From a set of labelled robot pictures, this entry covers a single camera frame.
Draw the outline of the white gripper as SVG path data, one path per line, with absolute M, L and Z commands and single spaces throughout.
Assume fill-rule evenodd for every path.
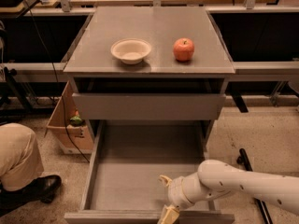
M 188 209 L 193 206 L 183 191 L 182 176 L 171 179 L 166 175 L 160 175 L 159 180 L 168 188 L 168 200 L 172 205 L 165 205 L 157 224 L 174 224 L 179 218 L 179 210 Z

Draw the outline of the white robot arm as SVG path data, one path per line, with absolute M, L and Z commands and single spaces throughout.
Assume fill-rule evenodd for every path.
M 182 210 L 201 201 L 222 198 L 233 191 L 271 203 L 299 214 L 299 178 L 257 173 L 234 168 L 217 160 L 200 163 L 195 173 L 171 179 L 161 175 L 167 188 L 169 205 L 165 205 L 157 224 L 174 224 Z

